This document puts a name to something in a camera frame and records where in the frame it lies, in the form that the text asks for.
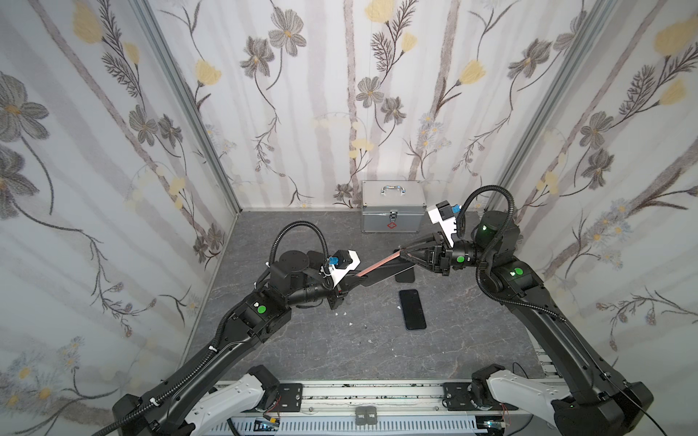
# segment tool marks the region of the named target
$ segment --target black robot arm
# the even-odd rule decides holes
[[[487,188],[491,187],[481,188],[479,193]],[[571,396],[551,402],[555,424],[563,436],[611,436],[631,431],[652,403],[652,393],[642,382],[627,382],[611,367],[562,314],[543,280],[514,256],[519,228],[510,214],[487,211],[474,227],[470,241],[458,239],[465,233],[468,204],[457,217],[447,202],[438,204],[433,211],[435,221],[459,235],[436,232],[412,241],[400,247],[401,259],[443,276],[465,266],[477,269],[481,290],[521,320],[567,382]]]

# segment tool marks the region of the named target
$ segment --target metal corner post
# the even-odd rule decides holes
[[[235,214],[242,211],[235,192],[232,186],[228,183],[228,176],[218,160],[214,145],[211,143],[211,138],[206,133],[206,128],[201,120],[199,111],[196,109],[191,92],[189,91],[186,81],[181,75],[181,71],[175,63],[175,58],[172,56],[170,48],[165,41],[165,36],[158,26],[158,22],[150,8],[147,0],[128,0],[136,19],[145,33],[152,50],[155,52],[156,58],[160,67],[163,69],[167,81],[170,83],[170,88],[174,93],[175,98],[179,101],[183,109],[189,125],[194,130],[196,139],[201,144],[202,151],[206,156],[206,161],[216,177],[218,185],[223,191],[226,201],[232,208]]]
[[[510,188],[514,178],[522,170],[522,166],[536,139],[550,119],[556,106],[562,100],[570,82],[574,78],[586,55],[593,48],[596,38],[601,34],[606,21],[611,16],[617,0],[597,0],[591,8],[587,19],[582,24],[579,34],[570,47],[570,53],[564,58],[560,70],[555,75],[552,84],[547,89],[542,102],[536,109],[533,119],[523,132],[519,144],[507,162],[498,185]],[[500,195],[493,196],[487,203],[486,210],[492,210],[502,201]]]

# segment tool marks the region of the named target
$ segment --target case handle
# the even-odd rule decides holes
[[[386,189],[399,189],[400,192],[401,192],[401,194],[404,194],[404,193],[405,193],[405,188],[403,188],[403,187],[400,186],[400,185],[397,185],[397,186],[393,186],[393,185],[386,185],[386,186],[383,186],[383,187],[380,189],[380,193],[381,193],[381,194],[385,194],[385,190],[386,190]]]

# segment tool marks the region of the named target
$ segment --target metal frame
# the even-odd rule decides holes
[[[563,379],[530,379],[551,389],[566,389]],[[281,416],[354,416],[359,405],[375,405],[378,416],[412,415],[492,415],[499,411],[449,412],[441,403],[443,383],[470,383],[470,379],[408,379],[408,380],[291,380],[281,383],[303,384],[300,412],[281,412]],[[225,388],[236,382],[219,382],[216,387]],[[512,410],[511,414],[530,413]],[[236,414],[233,416],[255,416]]]
[[[211,143],[211,138],[206,134],[206,128],[201,120],[199,111],[196,109],[191,91],[187,87],[186,81],[177,67],[175,58],[172,56],[170,48],[165,41],[165,36],[160,30],[160,26],[158,26],[155,15],[153,15],[153,10],[150,8],[147,0],[128,0],[128,2],[131,4],[136,20],[145,33],[160,67],[165,73],[167,81],[170,83],[175,98],[179,101],[189,125],[194,130],[196,139],[201,144],[202,151],[206,156],[206,161],[209,163],[216,177],[216,181],[223,191],[225,200],[232,208],[233,213],[240,213],[242,211],[240,203],[237,201],[237,197],[235,197],[232,186],[228,183],[228,176],[221,162],[218,160],[216,149]]]
[[[531,123],[523,132],[519,144],[509,159],[502,176],[499,178],[497,183],[499,186],[509,188],[516,175],[523,169],[522,167],[529,151],[533,148],[536,139],[547,124],[557,104],[562,100],[584,58],[593,48],[596,38],[601,34],[601,30],[611,16],[616,3],[617,0],[597,0],[594,3],[591,12],[586,18],[586,22],[582,25],[579,34],[570,47],[570,53],[564,58],[563,65],[555,75],[553,83],[545,93],[542,102],[533,115]],[[501,195],[490,197],[486,210],[496,209],[502,200]]]

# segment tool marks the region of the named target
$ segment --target phone screen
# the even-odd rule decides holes
[[[417,290],[401,290],[400,304],[402,305],[402,315],[405,318],[407,330],[423,330],[426,328],[424,310],[419,299]]]

